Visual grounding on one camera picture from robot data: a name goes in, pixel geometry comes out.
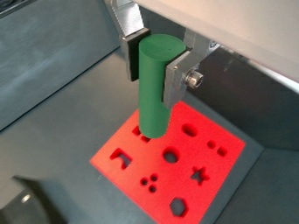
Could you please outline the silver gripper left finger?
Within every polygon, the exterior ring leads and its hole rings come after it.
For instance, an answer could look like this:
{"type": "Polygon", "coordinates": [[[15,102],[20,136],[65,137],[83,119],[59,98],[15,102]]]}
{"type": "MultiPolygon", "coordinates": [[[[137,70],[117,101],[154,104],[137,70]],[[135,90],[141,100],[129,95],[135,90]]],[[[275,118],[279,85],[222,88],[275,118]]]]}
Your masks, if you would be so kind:
{"type": "Polygon", "coordinates": [[[145,26],[139,5],[133,0],[105,0],[119,33],[121,48],[126,56],[127,77],[139,79],[139,42],[151,31],[145,26]]]}

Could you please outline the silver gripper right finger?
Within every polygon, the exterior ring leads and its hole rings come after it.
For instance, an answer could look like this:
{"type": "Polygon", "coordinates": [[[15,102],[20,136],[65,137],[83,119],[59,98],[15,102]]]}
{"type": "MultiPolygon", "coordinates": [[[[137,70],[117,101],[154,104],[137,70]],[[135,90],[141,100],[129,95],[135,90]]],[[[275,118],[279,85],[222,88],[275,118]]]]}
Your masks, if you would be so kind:
{"type": "Polygon", "coordinates": [[[171,109],[183,98],[187,88],[197,88],[203,81],[201,63],[221,44],[187,29],[183,43],[187,50],[170,62],[165,71],[163,104],[171,109]]]}

